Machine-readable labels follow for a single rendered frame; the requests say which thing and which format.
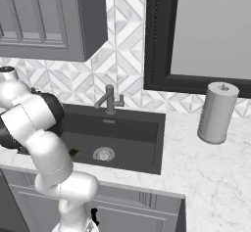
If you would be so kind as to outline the dark grey sink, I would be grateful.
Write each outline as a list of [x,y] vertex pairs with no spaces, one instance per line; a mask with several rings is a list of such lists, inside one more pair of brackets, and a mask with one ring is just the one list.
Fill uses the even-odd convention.
[[50,130],[68,150],[78,149],[74,162],[159,175],[166,116],[66,104],[64,119]]

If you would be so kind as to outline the grey metal tap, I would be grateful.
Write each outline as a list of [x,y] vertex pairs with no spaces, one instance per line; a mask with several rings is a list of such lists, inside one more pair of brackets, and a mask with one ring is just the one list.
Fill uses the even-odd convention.
[[106,93],[94,104],[94,108],[99,109],[104,102],[107,103],[106,113],[108,115],[113,115],[116,112],[115,107],[123,107],[125,105],[123,95],[120,96],[118,101],[115,100],[114,86],[112,84],[106,86]]

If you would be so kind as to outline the white paper towel roll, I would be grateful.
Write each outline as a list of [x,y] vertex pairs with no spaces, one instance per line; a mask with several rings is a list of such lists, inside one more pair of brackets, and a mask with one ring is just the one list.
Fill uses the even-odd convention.
[[197,129],[202,141],[212,145],[224,143],[238,94],[239,89],[226,82],[208,85]]

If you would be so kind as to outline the grey base cupboard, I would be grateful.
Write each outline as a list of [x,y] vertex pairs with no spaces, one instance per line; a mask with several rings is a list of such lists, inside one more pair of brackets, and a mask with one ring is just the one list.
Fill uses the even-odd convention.
[[[60,221],[58,200],[36,192],[33,173],[3,174],[30,232],[52,232]],[[102,183],[87,206],[97,208],[100,232],[186,232],[185,199],[164,192],[116,188]]]

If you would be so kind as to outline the black framed window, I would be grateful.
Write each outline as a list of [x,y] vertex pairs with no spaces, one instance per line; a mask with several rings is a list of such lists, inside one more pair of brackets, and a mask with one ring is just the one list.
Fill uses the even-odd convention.
[[146,0],[146,90],[205,94],[228,82],[251,99],[251,0]]

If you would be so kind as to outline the grey wall cupboard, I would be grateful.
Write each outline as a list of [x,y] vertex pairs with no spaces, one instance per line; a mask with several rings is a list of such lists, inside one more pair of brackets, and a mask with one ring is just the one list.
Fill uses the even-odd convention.
[[0,57],[85,62],[107,40],[106,0],[0,0]]

